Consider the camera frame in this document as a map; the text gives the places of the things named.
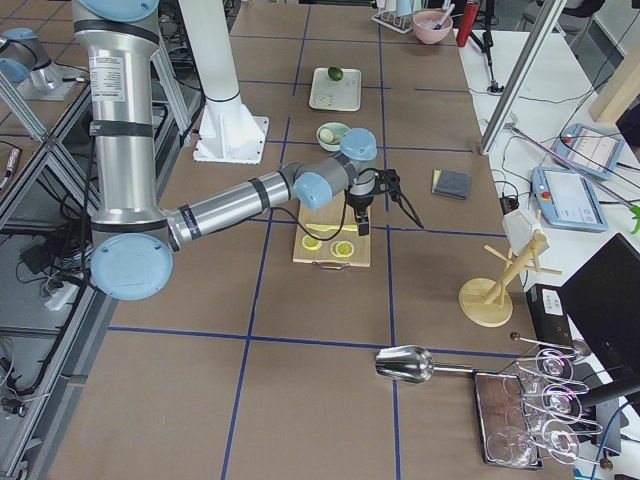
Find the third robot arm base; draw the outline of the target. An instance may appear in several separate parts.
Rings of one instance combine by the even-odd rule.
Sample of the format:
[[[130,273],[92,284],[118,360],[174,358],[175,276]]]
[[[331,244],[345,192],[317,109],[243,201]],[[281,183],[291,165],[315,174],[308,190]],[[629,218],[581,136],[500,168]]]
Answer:
[[[25,100],[62,101],[85,83],[83,69],[54,62],[35,32],[19,27],[1,33],[1,73]]]

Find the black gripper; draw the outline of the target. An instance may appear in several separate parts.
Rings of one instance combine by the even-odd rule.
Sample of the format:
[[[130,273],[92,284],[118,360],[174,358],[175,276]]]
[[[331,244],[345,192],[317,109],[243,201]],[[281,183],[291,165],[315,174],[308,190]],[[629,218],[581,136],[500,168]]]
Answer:
[[[346,194],[346,203],[356,213],[364,212],[373,203],[376,196],[388,194],[396,202],[403,213],[419,228],[424,225],[409,199],[402,193],[400,177],[395,169],[381,170],[366,168],[358,176],[356,183]],[[366,213],[357,218],[359,236],[370,234],[370,221]]]

